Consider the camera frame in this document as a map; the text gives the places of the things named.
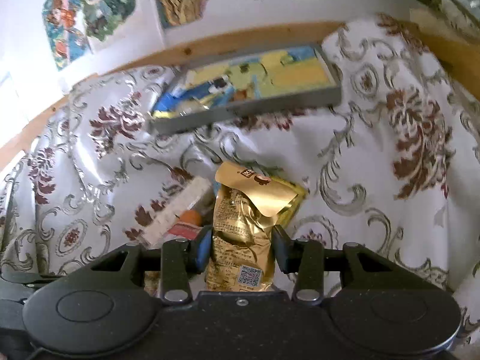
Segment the anime girl poster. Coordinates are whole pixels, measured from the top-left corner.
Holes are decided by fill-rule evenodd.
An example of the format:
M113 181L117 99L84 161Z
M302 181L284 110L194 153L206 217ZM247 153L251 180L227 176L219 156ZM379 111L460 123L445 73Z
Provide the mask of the anime girl poster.
M90 53L80 0L46 0L41 16L59 71Z

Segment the white rice cracker pack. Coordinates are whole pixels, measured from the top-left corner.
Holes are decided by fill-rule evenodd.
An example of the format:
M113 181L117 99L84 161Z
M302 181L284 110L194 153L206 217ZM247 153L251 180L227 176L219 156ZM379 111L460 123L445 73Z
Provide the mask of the white rice cracker pack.
M162 211L155 215L153 222L141 235L141 242L145 246L154 248L168 241L165 239L167 231L175 223L180 222L179 216L187 210L198 211L202 215L202 225L205 224L209 221L214 201L212 183L200 176L193 178Z

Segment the light blue snack packet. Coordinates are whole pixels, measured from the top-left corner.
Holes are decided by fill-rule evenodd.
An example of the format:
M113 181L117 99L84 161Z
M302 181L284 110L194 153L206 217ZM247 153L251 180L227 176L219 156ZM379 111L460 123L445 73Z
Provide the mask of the light blue snack packet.
M212 190L214 192L215 197L218 196L220 189L221 189L221 184L217 181L214 181L212 183Z

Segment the grey tray with painting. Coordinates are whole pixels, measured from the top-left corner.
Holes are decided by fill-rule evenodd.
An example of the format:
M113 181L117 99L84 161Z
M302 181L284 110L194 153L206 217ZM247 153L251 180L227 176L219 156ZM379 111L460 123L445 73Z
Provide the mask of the grey tray with painting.
M151 126L158 133L174 134L246 116L334 107L342 97L337 73L320 46L313 43L247 49L186 63L161 94L176 85L190 88L219 77L227 77L235 88L228 103L173 119L151 116Z

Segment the red black snack packet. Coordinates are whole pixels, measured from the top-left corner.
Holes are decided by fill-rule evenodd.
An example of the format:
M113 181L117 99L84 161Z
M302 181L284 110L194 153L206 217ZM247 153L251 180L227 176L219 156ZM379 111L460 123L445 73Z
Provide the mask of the red black snack packet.
M167 231L165 239L169 241L174 239L187 239L188 241L192 241L198 236L201 230L201 227L191 223L177 222Z

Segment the orange tangerine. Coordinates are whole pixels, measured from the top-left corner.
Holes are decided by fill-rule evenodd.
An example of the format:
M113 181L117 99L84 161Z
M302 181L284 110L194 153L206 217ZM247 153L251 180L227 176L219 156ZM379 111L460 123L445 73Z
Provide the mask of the orange tangerine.
M202 215L196 210L184 211L178 218L182 223L200 227L203 223Z

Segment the yellow snack packet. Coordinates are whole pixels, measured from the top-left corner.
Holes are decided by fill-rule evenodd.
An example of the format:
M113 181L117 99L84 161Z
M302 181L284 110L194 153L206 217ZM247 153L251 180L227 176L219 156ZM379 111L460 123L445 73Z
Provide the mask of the yellow snack packet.
M280 177L274 176L272 180L276 181L277 183L282 184L283 186L287 186L293 192L295 192L295 197L292 198L286 207L284 207L280 213L277 215L277 222L276 225L282 226L286 228L292 218L295 216L296 212L298 211L302 201L308 194L306 189L302 186L291 182L289 180L283 180Z

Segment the white wall pipe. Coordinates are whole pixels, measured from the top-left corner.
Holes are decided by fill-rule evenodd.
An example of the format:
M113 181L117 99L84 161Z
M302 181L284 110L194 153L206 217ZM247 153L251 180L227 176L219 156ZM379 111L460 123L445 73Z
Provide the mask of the white wall pipe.
M145 0L145 18L148 22L149 37L152 43L155 44L155 49L163 50L166 44L156 0Z

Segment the floral white bedsheet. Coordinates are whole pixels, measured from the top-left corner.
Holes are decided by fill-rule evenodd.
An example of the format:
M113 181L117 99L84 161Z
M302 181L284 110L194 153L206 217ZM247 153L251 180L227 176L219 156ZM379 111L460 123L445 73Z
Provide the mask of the floral white bedsheet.
M357 242L452 292L458 344L479 343L479 104L390 16L322 44L343 98L162 136L147 113L162 66L88 80L1 178L1 269L65 275L144 242L195 176L230 161L306 189L291 236Z

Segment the gold snack bag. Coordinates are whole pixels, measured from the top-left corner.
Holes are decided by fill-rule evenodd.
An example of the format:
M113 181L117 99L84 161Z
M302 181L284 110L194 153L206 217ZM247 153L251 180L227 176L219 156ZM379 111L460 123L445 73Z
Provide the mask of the gold snack bag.
M207 289L268 291L275 272L272 228L295 192L272 177L230 162L219 166L215 181L221 187L213 211Z

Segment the blue clear snack bag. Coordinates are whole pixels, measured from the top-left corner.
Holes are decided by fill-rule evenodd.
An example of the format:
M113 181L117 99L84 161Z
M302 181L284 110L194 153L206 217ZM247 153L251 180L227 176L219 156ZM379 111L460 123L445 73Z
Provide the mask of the blue clear snack bag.
M228 103L235 88L226 76L202 82L190 88L175 85L160 95L151 116L155 119L173 119L187 116Z

